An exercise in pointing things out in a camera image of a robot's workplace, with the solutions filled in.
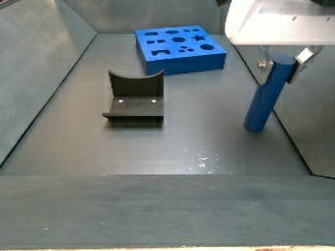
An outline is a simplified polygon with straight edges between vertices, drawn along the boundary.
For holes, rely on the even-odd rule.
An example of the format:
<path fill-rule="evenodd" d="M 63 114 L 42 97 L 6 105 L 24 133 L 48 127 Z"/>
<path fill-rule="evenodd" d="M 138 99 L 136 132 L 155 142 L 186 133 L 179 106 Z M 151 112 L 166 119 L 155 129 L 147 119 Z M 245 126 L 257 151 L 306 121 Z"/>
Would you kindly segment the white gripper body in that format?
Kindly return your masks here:
<path fill-rule="evenodd" d="M 335 45 L 335 6 L 311 0 L 233 0 L 226 35 L 234 45 Z"/>

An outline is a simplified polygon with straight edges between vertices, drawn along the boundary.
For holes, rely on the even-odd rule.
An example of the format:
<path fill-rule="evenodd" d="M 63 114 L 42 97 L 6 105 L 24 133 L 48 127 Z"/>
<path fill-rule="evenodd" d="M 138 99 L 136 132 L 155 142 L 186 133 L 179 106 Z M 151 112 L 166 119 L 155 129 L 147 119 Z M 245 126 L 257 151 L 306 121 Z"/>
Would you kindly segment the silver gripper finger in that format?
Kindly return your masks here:
<path fill-rule="evenodd" d="M 293 84 L 294 81 L 298 78 L 299 73 L 303 71 L 303 69 L 306 68 L 307 64 L 313 61 L 313 59 L 317 57 L 317 55 L 321 53 L 323 47 L 322 46 L 307 46 L 301 53 L 298 54 L 298 56 L 295 57 L 297 59 L 297 63 L 294 66 L 294 69 L 291 71 L 289 80 L 287 80 L 287 84 Z"/>
<path fill-rule="evenodd" d="M 262 45 L 259 47 L 259 50 L 263 53 L 263 59 L 257 63 L 257 68 L 261 71 L 261 75 L 258 77 L 258 83 L 263 85 L 267 82 L 269 76 L 271 74 L 274 68 L 274 62 L 271 60 L 271 46 Z"/>

